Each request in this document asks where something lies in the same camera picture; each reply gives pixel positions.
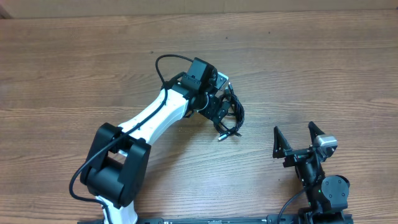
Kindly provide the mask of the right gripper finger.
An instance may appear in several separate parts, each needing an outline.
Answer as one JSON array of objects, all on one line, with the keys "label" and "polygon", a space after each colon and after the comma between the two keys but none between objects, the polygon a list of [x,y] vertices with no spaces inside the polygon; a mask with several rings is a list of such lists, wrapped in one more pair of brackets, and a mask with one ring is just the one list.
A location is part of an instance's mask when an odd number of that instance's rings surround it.
[{"label": "right gripper finger", "polygon": [[321,138],[325,133],[313,121],[309,122],[308,129],[312,145],[321,145]]},{"label": "right gripper finger", "polygon": [[292,148],[289,142],[286,140],[280,129],[275,126],[274,127],[274,148],[273,148],[273,158],[280,159],[288,156]]}]

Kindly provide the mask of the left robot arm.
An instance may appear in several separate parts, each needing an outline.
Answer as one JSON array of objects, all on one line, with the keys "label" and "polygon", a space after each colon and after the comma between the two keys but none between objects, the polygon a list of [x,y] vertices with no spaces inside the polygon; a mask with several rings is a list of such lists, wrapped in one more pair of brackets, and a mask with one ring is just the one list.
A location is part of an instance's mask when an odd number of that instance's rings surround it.
[{"label": "left robot arm", "polygon": [[132,119],[102,124],[85,162],[69,183],[70,195],[101,205],[98,223],[137,223],[134,209],[144,181],[152,145],[175,122],[198,112],[219,121],[226,110],[216,94],[229,78],[210,63],[193,58],[190,68],[162,80],[158,97]]}]

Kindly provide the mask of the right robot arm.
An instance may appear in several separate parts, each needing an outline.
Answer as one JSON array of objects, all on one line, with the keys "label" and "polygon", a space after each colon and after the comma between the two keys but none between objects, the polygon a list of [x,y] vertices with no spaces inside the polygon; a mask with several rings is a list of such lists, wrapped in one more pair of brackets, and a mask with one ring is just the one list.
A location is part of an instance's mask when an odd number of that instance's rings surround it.
[{"label": "right robot arm", "polygon": [[[281,130],[274,128],[273,158],[283,159],[285,168],[294,167],[303,189],[291,197],[277,215],[277,223],[353,223],[348,208],[350,182],[342,175],[326,176],[321,163],[333,155],[338,141],[332,134],[324,133],[314,122],[309,122],[311,144],[294,150]],[[285,209],[296,198],[305,194],[308,207],[296,215],[284,215]]]}]

